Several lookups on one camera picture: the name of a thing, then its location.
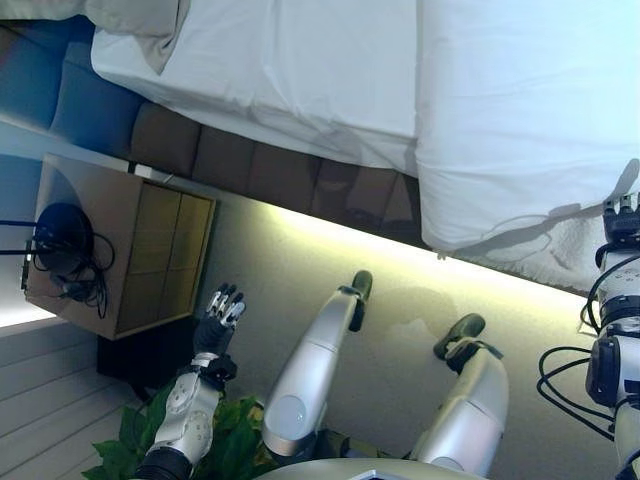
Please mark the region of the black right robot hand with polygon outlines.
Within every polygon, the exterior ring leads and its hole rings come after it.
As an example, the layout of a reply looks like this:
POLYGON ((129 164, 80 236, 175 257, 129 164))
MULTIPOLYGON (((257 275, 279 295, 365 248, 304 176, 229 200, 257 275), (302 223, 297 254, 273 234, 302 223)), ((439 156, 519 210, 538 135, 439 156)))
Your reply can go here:
POLYGON ((626 193, 603 203, 603 224, 608 243, 639 244, 639 195, 626 193))

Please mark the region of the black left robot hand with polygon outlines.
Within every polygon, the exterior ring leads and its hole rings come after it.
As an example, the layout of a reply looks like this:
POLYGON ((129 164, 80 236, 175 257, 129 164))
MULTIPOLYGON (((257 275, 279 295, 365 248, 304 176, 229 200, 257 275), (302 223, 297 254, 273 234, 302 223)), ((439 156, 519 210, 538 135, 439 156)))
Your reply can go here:
POLYGON ((223 283, 212 294, 193 337, 194 353, 221 356, 229 346, 246 304, 235 284, 223 283))

